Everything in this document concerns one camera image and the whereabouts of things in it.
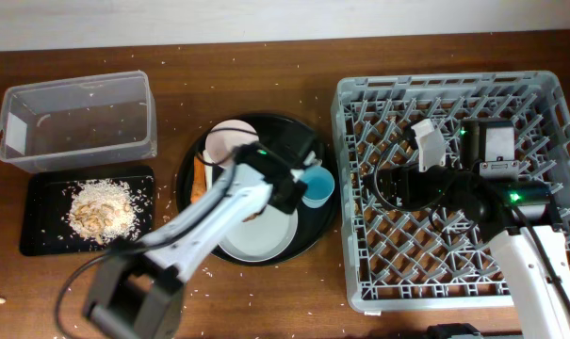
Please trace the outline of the light blue plastic cup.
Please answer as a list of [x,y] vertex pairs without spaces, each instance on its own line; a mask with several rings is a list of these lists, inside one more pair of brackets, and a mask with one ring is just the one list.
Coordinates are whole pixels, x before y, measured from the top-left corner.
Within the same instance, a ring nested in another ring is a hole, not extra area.
[[300,180],[307,185],[302,202],[309,208],[321,207],[334,193],[334,177],[323,167],[313,166],[307,169]]

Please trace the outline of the white round plate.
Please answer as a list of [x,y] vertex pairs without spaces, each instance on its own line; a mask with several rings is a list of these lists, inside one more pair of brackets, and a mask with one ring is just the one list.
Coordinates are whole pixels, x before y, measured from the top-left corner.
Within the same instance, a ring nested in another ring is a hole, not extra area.
[[268,205],[263,213],[239,223],[219,242],[231,257],[246,263],[275,258],[292,242],[298,228],[298,211],[286,214]]

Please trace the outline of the pink bowl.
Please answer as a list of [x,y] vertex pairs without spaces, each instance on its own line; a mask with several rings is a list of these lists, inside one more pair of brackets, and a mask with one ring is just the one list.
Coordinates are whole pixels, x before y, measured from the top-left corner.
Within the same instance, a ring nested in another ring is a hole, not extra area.
[[222,168],[234,162],[236,147],[259,140],[255,129],[245,121],[228,120],[217,124],[205,139],[204,160]]

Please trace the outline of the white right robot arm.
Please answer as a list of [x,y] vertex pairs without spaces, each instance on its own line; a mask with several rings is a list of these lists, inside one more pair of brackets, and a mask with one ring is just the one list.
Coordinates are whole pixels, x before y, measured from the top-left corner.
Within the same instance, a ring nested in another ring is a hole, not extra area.
[[417,162],[377,163],[363,185],[386,210],[463,212],[502,271],[523,335],[570,338],[570,269],[553,193],[542,182],[520,181],[510,121],[463,120],[459,135],[461,166],[454,169],[434,123],[411,124],[380,159],[405,143],[417,151]]

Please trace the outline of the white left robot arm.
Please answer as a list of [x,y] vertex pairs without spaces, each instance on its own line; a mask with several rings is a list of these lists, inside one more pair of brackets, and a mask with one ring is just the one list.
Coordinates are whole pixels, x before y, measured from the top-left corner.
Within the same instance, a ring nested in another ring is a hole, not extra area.
[[316,162],[309,146],[271,150],[259,142],[235,148],[232,163],[195,203],[135,243],[113,248],[98,267],[83,316],[109,338],[172,338],[186,285],[204,258],[245,219],[271,205],[292,213]]

